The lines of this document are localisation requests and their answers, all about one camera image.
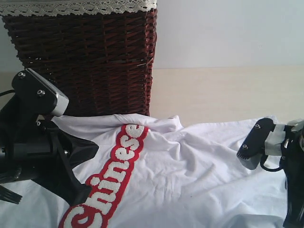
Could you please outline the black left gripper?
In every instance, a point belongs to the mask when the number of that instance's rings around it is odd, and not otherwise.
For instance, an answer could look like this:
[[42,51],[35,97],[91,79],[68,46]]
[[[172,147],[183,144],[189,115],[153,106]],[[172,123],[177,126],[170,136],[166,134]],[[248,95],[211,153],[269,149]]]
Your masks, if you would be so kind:
[[34,181],[64,199],[82,204],[92,187],[71,168],[95,157],[99,146],[60,130],[14,95],[0,111],[0,182]]

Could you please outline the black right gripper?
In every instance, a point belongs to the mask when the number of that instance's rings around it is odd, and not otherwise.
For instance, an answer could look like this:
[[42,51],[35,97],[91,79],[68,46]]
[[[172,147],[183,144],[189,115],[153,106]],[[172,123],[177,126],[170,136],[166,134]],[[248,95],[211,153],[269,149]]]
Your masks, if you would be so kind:
[[304,228],[304,129],[284,128],[280,164],[286,175],[287,215],[284,228]]

